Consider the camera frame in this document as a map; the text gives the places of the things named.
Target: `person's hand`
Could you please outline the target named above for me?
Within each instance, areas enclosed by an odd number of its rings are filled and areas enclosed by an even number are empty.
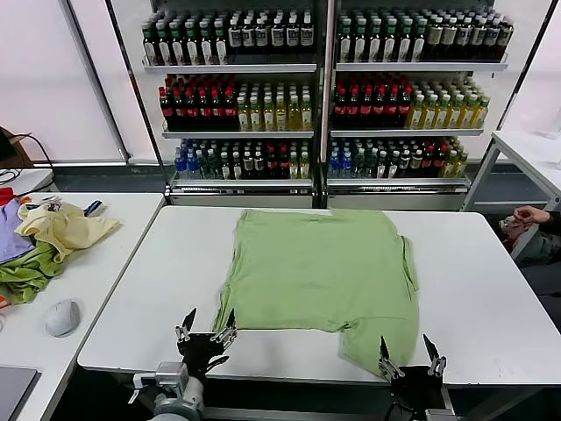
[[[532,206],[522,206],[515,209],[515,218],[524,224],[543,224],[550,220],[551,215],[545,210]]]

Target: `yellow cloth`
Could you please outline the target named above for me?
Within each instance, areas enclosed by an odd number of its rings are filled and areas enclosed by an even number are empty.
[[[35,239],[53,245],[58,250],[54,256],[57,263],[74,250],[92,246],[120,224],[111,218],[86,218],[82,209],[65,202],[45,203],[33,210],[27,210],[23,204],[18,216],[23,222],[16,233],[34,235]]]

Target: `desk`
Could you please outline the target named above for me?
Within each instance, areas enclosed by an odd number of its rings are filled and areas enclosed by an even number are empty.
[[[327,213],[328,210],[301,210]],[[209,332],[231,263],[236,208],[164,208],[78,357],[89,369],[153,371],[178,360],[174,327],[197,308]],[[561,336],[485,219],[475,213],[386,212],[412,240],[420,331],[448,358],[449,385],[561,384]],[[382,382],[340,358],[339,334],[243,331],[212,377],[285,382]]]
[[[549,197],[545,210],[553,211],[559,206],[561,198],[561,139],[549,139],[530,132],[493,132],[493,137],[475,180],[473,180],[462,211],[469,211],[475,203],[479,186],[491,174],[499,154],[504,153],[537,187]],[[525,232],[516,242],[511,256],[519,261],[528,243],[534,238],[537,225]]]
[[[33,199],[49,196],[35,193]],[[72,253],[64,273],[51,280],[28,304],[0,310],[5,325],[0,331],[0,365],[37,368],[41,376],[19,414],[18,421],[49,419],[75,367],[80,348],[131,257],[164,203],[156,193],[58,193],[82,208],[101,200],[103,216],[123,224],[91,248]],[[45,331],[44,316],[53,304],[74,299],[82,321],[66,338]]]
[[[46,186],[52,179],[53,170],[51,168],[24,168],[18,178],[7,184],[2,184],[0,187],[12,187],[15,195],[21,195]],[[58,191],[58,189],[54,184],[51,184],[46,191]]]

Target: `green t-shirt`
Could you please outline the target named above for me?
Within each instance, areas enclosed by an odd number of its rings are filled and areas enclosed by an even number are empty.
[[[214,329],[234,308],[239,329],[341,331],[344,354],[379,375],[380,335],[397,364],[413,355],[416,290],[409,241],[380,211],[246,210]]]

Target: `white mouse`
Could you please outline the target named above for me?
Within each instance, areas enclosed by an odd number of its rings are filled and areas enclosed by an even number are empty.
[[[80,323],[80,309],[67,299],[53,305],[45,315],[45,329],[55,338],[71,332]]]

